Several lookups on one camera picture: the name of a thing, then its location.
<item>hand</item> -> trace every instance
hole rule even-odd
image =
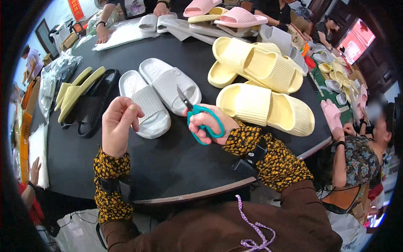
[[[157,3],[157,6],[155,6],[155,9],[154,9],[154,15],[159,17],[159,16],[166,15],[166,14],[171,14],[169,9],[166,7],[166,4],[163,2]]]
[[[336,141],[339,141],[339,140],[344,141],[344,132],[340,127],[334,128],[334,130],[332,132],[332,135],[333,135],[334,140],[336,140]]]
[[[38,184],[39,180],[39,170],[41,169],[42,164],[39,163],[39,157],[35,159],[31,167],[31,179],[29,180],[34,186]]]
[[[220,126],[218,125],[218,122],[208,113],[199,113],[197,115],[193,115],[190,117],[190,124],[189,124],[189,130],[196,134],[196,136],[200,139],[205,144],[210,144],[212,141],[224,145],[225,142],[227,141],[227,138],[231,132],[232,129],[238,129],[240,126],[237,124],[237,122],[229,117],[227,114],[225,114],[219,107],[213,106],[213,105],[208,105],[208,104],[198,104],[199,106],[206,107],[211,109],[214,114],[220,119],[222,125],[224,125],[224,136],[221,138],[209,138],[206,136],[206,132],[202,129],[199,129],[198,126],[201,125],[206,125],[211,128],[211,130],[215,134],[220,134],[221,129]],[[182,115],[184,117],[187,116],[188,109],[185,109],[182,112]]]
[[[127,150],[129,127],[139,131],[140,106],[128,97],[118,96],[102,116],[102,149],[109,156],[122,157]]]
[[[98,24],[97,26],[97,35],[98,35],[98,40],[95,44],[103,44],[108,41],[109,34],[111,34],[112,31],[109,30],[104,24]]]
[[[343,131],[349,135],[357,135],[352,123],[344,124]]]

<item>yellow floral sleeve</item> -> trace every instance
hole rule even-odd
[[[233,129],[222,147],[225,151],[241,156],[253,151],[263,137],[267,143],[264,160],[256,163],[263,183],[281,192],[287,186],[305,179],[313,179],[302,159],[297,158],[281,140],[268,133],[262,135],[259,127],[250,127],[237,121],[240,128]]]
[[[130,171],[130,157],[125,153],[121,158],[114,158],[103,152],[102,148],[98,147],[98,154],[94,159],[93,168],[95,172],[94,183],[96,186],[95,203],[98,206],[99,223],[104,223],[111,220],[131,220],[133,207],[124,203],[120,195],[114,192],[108,195],[101,189],[98,182],[98,177],[102,179],[115,179],[127,175]]]

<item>orange crate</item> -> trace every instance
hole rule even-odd
[[[24,112],[23,123],[21,125],[20,137],[20,162],[21,179],[23,183],[29,180],[29,129],[31,128],[32,116]]]

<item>scissor blade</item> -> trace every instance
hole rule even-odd
[[[189,109],[189,111],[192,111],[193,110],[193,105],[186,98],[186,96],[182,93],[182,90],[179,88],[178,84],[177,84],[177,90],[178,90],[179,98],[183,101],[183,103],[186,105],[186,107]]]

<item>teal scissors handle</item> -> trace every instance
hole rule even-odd
[[[218,122],[218,125],[220,126],[221,132],[220,132],[220,134],[215,134],[215,133],[213,132],[213,130],[212,130],[209,126],[206,126],[206,125],[200,125],[200,126],[199,126],[199,129],[202,129],[202,130],[206,131],[206,133],[208,134],[207,136],[209,136],[209,137],[212,137],[212,138],[220,138],[220,137],[223,137],[223,136],[224,136],[224,133],[225,133],[224,125],[222,125],[220,119],[219,119],[219,118],[216,116],[216,114],[214,114],[214,112],[213,112],[211,109],[209,109],[209,108],[202,107],[202,106],[199,106],[199,105],[193,105],[193,111],[187,112],[187,125],[189,126],[189,124],[190,124],[190,117],[191,117],[192,115],[197,115],[197,114],[199,114],[199,113],[201,113],[201,112],[206,112],[206,113],[210,114],[210,115]],[[202,144],[202,145],[207,145],[207,144],[203,143],[202,141],[200,141],[200,139],[196,136],[196,134],[194,134],[193,132],[192,132],[192,134],[193,134],[194,138],[195,138],[200,144]]]

